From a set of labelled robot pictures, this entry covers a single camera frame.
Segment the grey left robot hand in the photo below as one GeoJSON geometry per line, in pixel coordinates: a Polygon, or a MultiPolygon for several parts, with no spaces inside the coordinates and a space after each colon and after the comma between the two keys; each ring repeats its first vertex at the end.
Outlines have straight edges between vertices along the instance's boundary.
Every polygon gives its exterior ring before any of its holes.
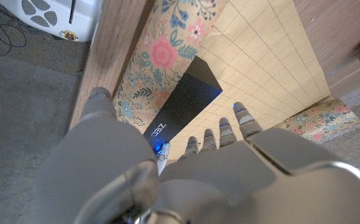
{"type": "Polygon", "coordinates": [[[94,88],[40,169],[35,223],[360,223],[360,170],[234,104],[201,152],[158,169],[146,139],[94,88]]]}

